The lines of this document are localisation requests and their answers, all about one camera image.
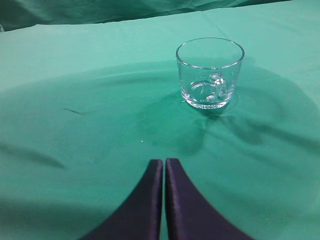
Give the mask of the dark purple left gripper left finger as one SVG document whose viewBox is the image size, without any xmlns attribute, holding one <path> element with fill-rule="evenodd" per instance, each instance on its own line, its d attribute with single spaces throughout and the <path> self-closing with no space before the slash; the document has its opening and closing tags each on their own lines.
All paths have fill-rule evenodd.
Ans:
<svg viewBox="0 0 320 240">
<path fill-rule="evenodd" d="M 125 201 L 82 240 L 158 240 L 163 205 L 163 161 L 152 159 Z"/>
</svg>

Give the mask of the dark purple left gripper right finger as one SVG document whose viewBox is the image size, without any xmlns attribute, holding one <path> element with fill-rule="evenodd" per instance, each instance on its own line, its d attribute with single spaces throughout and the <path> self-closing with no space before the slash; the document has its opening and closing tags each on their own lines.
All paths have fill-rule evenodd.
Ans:
<svg viewBox="0 0 320 240">
<path fill-rule="evenodd" d="M 165 214 L 170 240 L 251 240 L 199 192 L 178 158 L 165 161 Z"/>
</svg>

